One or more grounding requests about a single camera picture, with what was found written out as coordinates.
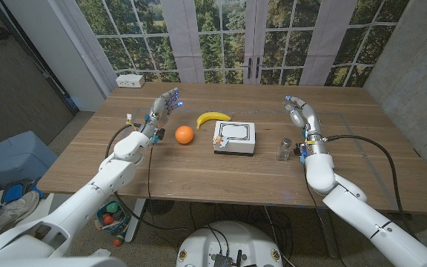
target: green ball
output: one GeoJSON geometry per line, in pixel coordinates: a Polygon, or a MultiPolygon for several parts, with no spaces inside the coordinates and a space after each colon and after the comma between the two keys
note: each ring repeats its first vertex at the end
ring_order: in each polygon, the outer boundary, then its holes
{"type": "Polygon", "coordinates": [[[107,206],[107,212],[116,213],[118,211],[118,203],[114,202],[107,206]]]}

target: banana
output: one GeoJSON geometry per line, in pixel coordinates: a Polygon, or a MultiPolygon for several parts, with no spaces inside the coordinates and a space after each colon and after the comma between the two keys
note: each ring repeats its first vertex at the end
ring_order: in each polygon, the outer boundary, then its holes
{"type": "Polygon", "coordinates": [[[206,112],[199,116],[197,119],[197,130],[200,130],[200,125],[208,120],[216,119],[216,120],[225,120],[229,121],[231,118],[220,112],[206,112]]]}

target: white box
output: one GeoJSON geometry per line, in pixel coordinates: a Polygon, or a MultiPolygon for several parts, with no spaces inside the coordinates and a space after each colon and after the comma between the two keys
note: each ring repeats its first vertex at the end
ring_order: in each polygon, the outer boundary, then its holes
{"type": "Polygon", "coordinates": [[[116,78],[119,87],[140,88],[145,83],[143,75],[126,74],[116,78]]]}
{"type": "Polygon", "coordinates": [[[253,156],[255,124],[252,122],[217,121],[213,138],[215,142],[213,152],[215,154],[253,156]]]}

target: small glass bottle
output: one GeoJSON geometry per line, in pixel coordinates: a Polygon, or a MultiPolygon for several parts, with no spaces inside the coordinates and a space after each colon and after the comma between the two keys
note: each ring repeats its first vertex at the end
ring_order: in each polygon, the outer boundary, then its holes
{"type": "Polygon", "coordinates": [[[284,138],[281,141],[281,144],[279,144],[278,153],[276,154],[278,160],[288,160],[291,144],[292,141],[289,138],[284,138]]]}

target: gray floor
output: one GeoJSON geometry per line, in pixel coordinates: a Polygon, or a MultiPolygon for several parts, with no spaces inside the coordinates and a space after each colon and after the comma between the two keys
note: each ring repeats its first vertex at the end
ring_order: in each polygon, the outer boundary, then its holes
{"type": "MultiPolygon", "coordinates": [[[[60,154],[92,115],[93,113],[79,112],[73,121],[49,144],[49,147],[60,154]]],[[[126,199],[125,201],[129,206],[134,206],[135,200],[126,199]]],[[[154,218],[154,222],[159,226],[193,229],[189,205],[189,202],[176,202],[167,214],[152,217],[146,212],[144,218],[149,221],[154,218]]],[[[195,202],[193,204],[193,218],[197,227],[216,220],[250,222],[272,236],[269,225],[261,221],[252,222],[260,218],[260,216],[255,215],[259,214],[258,211],[255,211],[257,209],[256,206],[206,205],[195,202]]],[[[291,220],[292,237],[290,231],[287,231],[287,237],[284,239],[288,241],[285,253],[288,254],[291,245],[293,245],[293,254],[290,258],[293,264],[297,267],[342,266],[339,260],[328,257],[322,230],[314,210],[283,207],[269,207],[269,209],[273,214],[272,216],[284,213],[291,220]]],[[[391,266],[390,262],[357,230],[335,215],[332,215],[331,220],[335,228],[340,253],[347,266],[391,266]]],[[[418,239],[427,246],[427,215],[414,215],[410,225],[418,239]]],[[[184,238],[183,233],[153,230],[149,226],[141,224],[136,239],[132,243],[115,247],[113,235],[97,231],[93,223],[88,223],[75,238],[72,255],[87,256],[98,248],[105,248],[112,252],[112,256],[123,260],[128,266],[175,266],[177,251],[173,246],[179,246],[184,238]]]]}

